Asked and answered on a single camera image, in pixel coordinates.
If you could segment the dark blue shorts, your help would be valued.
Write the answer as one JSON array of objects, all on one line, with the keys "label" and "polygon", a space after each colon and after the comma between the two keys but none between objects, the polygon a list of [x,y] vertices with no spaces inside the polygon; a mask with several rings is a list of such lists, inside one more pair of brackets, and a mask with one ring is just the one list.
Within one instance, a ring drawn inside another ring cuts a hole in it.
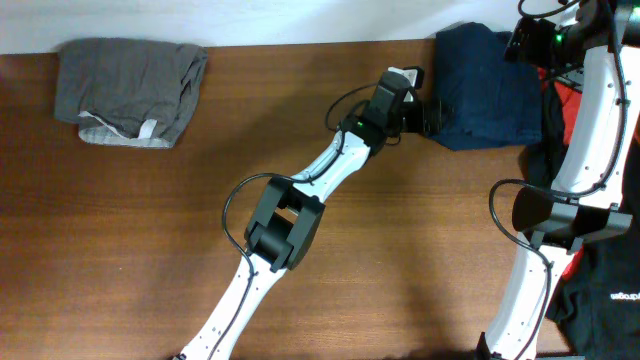
[{"label": "dark blue shorts", "polygon": [[542,140],[538,73],[504,60],[510,38],[475,22],[435,35],[433,95],[452,113],[434,141],[460,151]]}]

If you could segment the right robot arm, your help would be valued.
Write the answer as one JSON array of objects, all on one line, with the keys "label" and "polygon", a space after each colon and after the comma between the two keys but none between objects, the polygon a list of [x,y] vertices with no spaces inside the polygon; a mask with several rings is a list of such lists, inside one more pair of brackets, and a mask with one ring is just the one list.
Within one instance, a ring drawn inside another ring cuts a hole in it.
[{"label": "right robot arm", "polygon": [[639,117],[639,4],[568,1],[572,23],[523,12],[506,47],[559,77],[581,70],[582,100],[561,168],[548,188],[518,181],[504,234],[517,247],[496,317],[480,335],[477,359],[533,359],[541,323],[562,273],[580,248],[625,233],[620,210],[626,158]]}]

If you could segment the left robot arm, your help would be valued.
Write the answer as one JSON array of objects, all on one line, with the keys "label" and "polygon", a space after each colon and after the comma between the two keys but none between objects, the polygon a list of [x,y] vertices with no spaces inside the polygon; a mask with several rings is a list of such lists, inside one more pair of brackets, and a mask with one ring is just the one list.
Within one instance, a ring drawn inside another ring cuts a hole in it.
[{"label": "left robot arm", "polygon": [[178,358],[230,358],[269,290],[307,254],[330,195],[389,139],[433,129],[417,96],[423,80],[419,66],[388,68],[373,84],[372,97],[347,113],[330,145],[309,166],[294,176],[264,174],[267,184],[244,231],[245,242],[234,246],[241,260],[233,279]]}]

